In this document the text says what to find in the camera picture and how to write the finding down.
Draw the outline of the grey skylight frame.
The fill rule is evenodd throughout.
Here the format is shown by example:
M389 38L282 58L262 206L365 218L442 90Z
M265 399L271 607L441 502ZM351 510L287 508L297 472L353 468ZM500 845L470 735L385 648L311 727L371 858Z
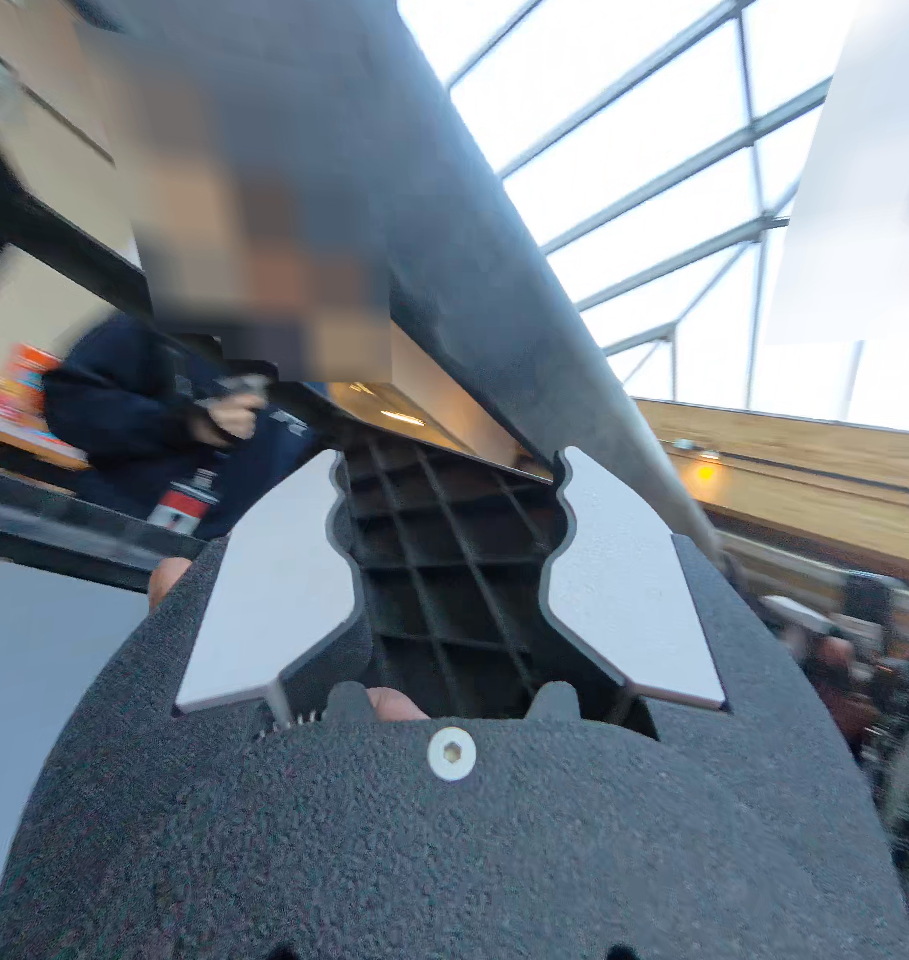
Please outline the grey skylight frame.
M736 410L856 6L397 3L625 390Z

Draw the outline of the orange box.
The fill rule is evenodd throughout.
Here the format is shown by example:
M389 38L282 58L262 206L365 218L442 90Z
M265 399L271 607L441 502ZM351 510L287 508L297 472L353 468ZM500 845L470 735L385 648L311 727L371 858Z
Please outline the orange box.
M16 343L0 369L0 416L39 426L45 418L45 377L61 359L28 343Z

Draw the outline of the grey metal beam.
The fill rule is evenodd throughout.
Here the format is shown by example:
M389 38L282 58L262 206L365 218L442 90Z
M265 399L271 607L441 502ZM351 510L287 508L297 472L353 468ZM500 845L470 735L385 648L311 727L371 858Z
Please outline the grey metal beam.
M724 548L509 200L396 2L344 2L360 33L396 324L551 466L577 447L718 568Z

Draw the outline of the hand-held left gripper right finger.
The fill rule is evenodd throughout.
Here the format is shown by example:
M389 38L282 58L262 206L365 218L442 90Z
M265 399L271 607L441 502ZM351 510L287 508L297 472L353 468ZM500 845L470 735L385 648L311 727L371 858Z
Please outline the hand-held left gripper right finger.
M725 690L670 527L577 447L557 454L566 520L544 562L547 623L628 694L719 711Z

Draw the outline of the black ribbed plastic crate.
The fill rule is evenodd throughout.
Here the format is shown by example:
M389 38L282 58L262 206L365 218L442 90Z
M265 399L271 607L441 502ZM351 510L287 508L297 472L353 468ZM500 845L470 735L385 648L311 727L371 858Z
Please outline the black ribbed plastic crate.
M434 718L520 719L548 683L623 725L625 684L545 618L542 573L566 518L552 480L376 427L341 438L352 557L375 650L365 677Z

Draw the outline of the red and white spray can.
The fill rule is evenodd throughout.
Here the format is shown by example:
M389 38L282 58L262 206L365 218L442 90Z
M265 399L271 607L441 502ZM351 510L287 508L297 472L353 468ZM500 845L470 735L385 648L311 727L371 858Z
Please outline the red and white spray can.
M192 536L220 498L215 491L218 475L198 469L190 479L173 482L146 522L176 534Z

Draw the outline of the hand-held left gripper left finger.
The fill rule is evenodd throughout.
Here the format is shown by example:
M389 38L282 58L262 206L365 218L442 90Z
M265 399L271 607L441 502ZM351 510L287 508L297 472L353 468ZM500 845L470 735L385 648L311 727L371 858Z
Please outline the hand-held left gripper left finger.
M264 704L280 729L324 718L366 671L344 455L325 449L237 522L175 699L180 714Z

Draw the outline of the person's left hand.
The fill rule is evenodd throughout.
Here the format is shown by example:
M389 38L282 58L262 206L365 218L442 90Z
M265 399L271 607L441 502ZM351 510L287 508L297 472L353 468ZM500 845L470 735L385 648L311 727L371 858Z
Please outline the person's left hand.
M149 613L161 605L192 565L190 559L181 557L164 558L158 563L148 583Z

